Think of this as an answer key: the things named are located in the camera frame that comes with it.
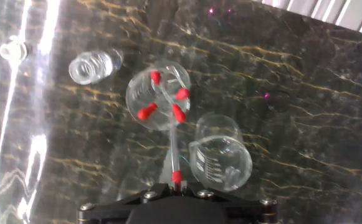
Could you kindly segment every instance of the red pipette tip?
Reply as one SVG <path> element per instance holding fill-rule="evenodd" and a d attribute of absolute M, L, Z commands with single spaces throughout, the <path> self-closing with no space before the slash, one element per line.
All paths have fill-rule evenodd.
<path fill-rule="evenodd" d="M 153 80 L 153 82 L 155 83 L 155 85 L 159 85 L 160 84 L 160 80 L 161 80 L 161 75 L 159 71 L 152 71 L 150 73 L 150 77 Z"/>
<path fill-rule="evenodd" d="M 150 103 L 148 107 L 142 108 L 138 111 L 138 118 L 142 121 L 149 119 L 150 115 L 157 109 L 156 103 Z"/>
<path fill-rule="evenodd" d="M 178 90 L 178 92 L 175 94 L 175 97 L 177 100 L 185 100 L 188 99 L 191 96 L 191 93 L 187 88 L 181 88 Z"/>
<path fill-rule="evenodd" d="M 175 119 L 179 122 L 179 123 L 183 123 L 186 121 L 186 115 L 185 113 L 183 113 L 183 111 L 181 110 L 181 108 L 174 104 L 173 105 L 173 113 L 175 115 Z"/>

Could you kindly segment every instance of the screw head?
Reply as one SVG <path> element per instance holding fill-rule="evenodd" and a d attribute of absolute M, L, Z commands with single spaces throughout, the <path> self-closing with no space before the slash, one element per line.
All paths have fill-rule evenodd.
<path fill-rule="evenodd" d="M 144 197 L 147 198 L 147 199 L 154 198 L 155 196 L 157 196 L 156 192 L 146 192 L 145 195 L 144 195 Z"/>
<path fill-rule="evenodd" d="M 214 195 L 214 193 L 211 192 L 211 191 L 208 191 L 208 190 L 200 190 L 198 192 L 198 196 L 201 197 L 201 198 L 208 198 L 208 197 L 211 197 L 213 195 Z"/>
<path fill-rule="evenodd" d="M 87 210 L 93 209 L 94 207 L 95 207 L 94 204 L 88 202 L 88 203 L 86 203 L 86 204 L 81 205 L 80 209 L 81 209 L 82 211 L 87 211 Z"/>
<path fill-rule="evenodd" d="M 260 203 L 263 205 L 275 205 L 276 203 L 278 203 L 278 201 L 271 198 L 264 198 L 260 200 Z"/>

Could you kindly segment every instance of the red cap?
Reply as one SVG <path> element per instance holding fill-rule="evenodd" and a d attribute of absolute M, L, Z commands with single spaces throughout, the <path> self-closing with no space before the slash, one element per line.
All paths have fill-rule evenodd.
<path fill-rule="evenodd" d="M 159 85 L 160 84 L 160 80 L 161 80 L 161 75 L 159 71 L 151 71 L 150 73 L 150 77 L 153 80 L 153 82 L 155 83 L 155 85 Z"/>

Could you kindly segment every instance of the black metal bracket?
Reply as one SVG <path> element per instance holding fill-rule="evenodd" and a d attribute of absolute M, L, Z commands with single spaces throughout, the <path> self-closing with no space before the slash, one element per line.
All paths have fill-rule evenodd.
<path fill-rule="evenodd" d="M 196 207 L 193 210 L 188 210 L 194 205 Z M 160 224 L 167 219 L 169 220 L 166 223 L 178 223 L 171 221 L 178 217 L 175 221 L 186 219 L 188 223 L 194 224 L 199 220 L 196 214 L 207 214 L 207 209 L 223 211 L 228 223 L 278 223 L 278 205 L 275 200 L 244 200 L 218 190 L 206 189 L 200 182 L 184 183 L 181 195 L 168 184 L 155 184 L 150 190 L 144 190 L 109 205 L 81 206 L 77 210 L 77 220 L 78 224 L 127 221 L 138 223 L 136 220 L 152 220 Z M 212 214 L 207 218 L 213 219 L 216 215 L 221 214 Z"/>

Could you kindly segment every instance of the marble countertop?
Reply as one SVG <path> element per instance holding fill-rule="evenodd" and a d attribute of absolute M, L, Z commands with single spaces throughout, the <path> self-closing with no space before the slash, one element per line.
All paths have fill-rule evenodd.
<path fill-rule="evenodd" d="M 159 180 L 168 134 L 133 120 L 125 90 L 163 57 L 192 81 L 183 155 L 202 115 L 228 115 L 254 163 L 232 194 L 276 198 L 281 223 L 362 223 L 362 34 L 243 0 L 0 0 L 11 35 L 32 50 L 0 57 L 0 223 L 74 223 Z M 73 82 L 77 54 L 111 47 L 116 75 Z"/>

